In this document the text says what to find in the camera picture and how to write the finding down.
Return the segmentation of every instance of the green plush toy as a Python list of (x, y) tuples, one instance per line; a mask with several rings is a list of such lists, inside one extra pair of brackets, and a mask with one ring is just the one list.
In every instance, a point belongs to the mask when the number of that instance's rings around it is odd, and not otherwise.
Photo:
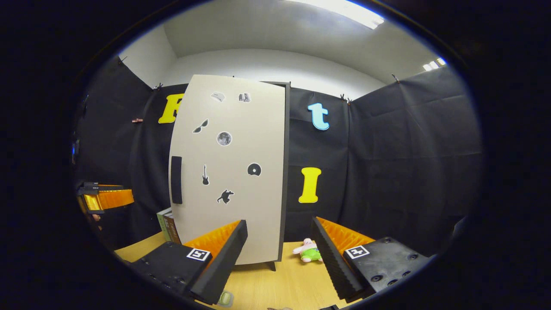
[(304, 239), (304, 245), (302, 247), (298, 247), (293, 250), (293, 254), (299, 253), (300, 259), (302, 259), (305, 263), (313, 260), (323, 261), (320, 251), (317, 249), (316, 243), (314, 243), (310, 238)]

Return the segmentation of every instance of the book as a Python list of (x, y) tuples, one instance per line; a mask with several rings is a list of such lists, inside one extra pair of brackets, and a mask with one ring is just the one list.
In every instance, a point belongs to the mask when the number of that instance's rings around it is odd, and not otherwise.
[(169, 212), (172, 213), (172, 207), (170, 207), (168, 209), (164, 209), (160, 212), (157, 212), (157, 219), (159, 220), (159, 226), (161, 227), (161, 230), (163, 231), (163, 235), (165, 236), (166, 241), (172, 241), (170, 239), (169, 232), (166, 230), (166, 223), (165, 223), (165, 219), (164, 219), (164, 215), (169, 213)]
[(170, 235), (171, 241), (177, 244), (182, 244), (180, 242), (180, 238), (178, 237), (178, 231), (176, 230), (176, 225), (174, 224), (174, 214), (172, 212), (167, 213), (164, 215), (164, 218), (165, 218), (166, 230)]

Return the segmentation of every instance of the ceiling light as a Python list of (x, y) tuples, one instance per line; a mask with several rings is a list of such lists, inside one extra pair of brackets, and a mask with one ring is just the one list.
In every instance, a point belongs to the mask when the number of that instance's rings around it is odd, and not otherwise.
[(300, 2), (311, 6), (330, 10), (344, 17), (367, 26), (371, 29), (377, 28), (378, 25), (384, 22), (383, 18), (373, 13), (372, 11), (359, 6), (355, 3), (346, 0), (287, 0), (292, 2)]

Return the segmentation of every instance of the orange foam padding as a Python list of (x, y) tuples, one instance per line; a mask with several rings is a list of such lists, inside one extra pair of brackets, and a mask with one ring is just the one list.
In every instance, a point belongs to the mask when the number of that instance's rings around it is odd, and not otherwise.
[(230, 237), (231, 233), (234, 232), (235, 227), (237, 227), (237, 224), (239, 224), (240, 221), (241, 220), (222, 226), (200, 236), (199, 238), (188, 241), (184, 243), (184, 245), (190, 248), (196, 248), (210, 252), (210, 254), (212, 255), (212, 259), (205, 268), (205, 270), (207, 270), (210, 264), (218, 255), (218, 253), (220, 253), (220, 250), (222, 250), (222, 247), (226, 244), (226, 241)]
[(345, 250), (375, 241), (374, 239), (362, 235), (359, 232), (355, 232), (350, 228), (346, 228), (317, 216), (316, 218), (321, 223), (323, 229), (327, 232), (327, 235), (331, 238), (331, 241), (338, 249), (341, 256)]

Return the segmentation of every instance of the black fabric backdrop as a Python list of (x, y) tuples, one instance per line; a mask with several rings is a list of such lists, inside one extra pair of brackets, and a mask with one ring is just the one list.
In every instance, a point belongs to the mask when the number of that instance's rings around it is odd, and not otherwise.
[(424, 255), (442, 246), (480, 184), (482, 143), (466, 94), (446, 66), (351, 103), (340, 224)]
[[(168, 164), (174, 123), (159, 124), (166, 97), (186, 84), (151, 90), (118, 58), (90, 86), (80, 121), (77, 179), (132, 188), (134, 203), (106, 213), (103, 234), (120, 248), (160, 231), (170, 207)], [(363, 96), (339, 98), (291, 88), (284, 241), (310, 235), (312, 216), (372, 238), (392, 236), (432, 254), (476, 198), (481, 165), (476, 118), (446, 67)], [(322, 103), (329, 129), (312, 125)], [(131, 120), (143, 118), (142, 123)], [(318, 167), (318, 202), (301, 204), (304, 167)]]

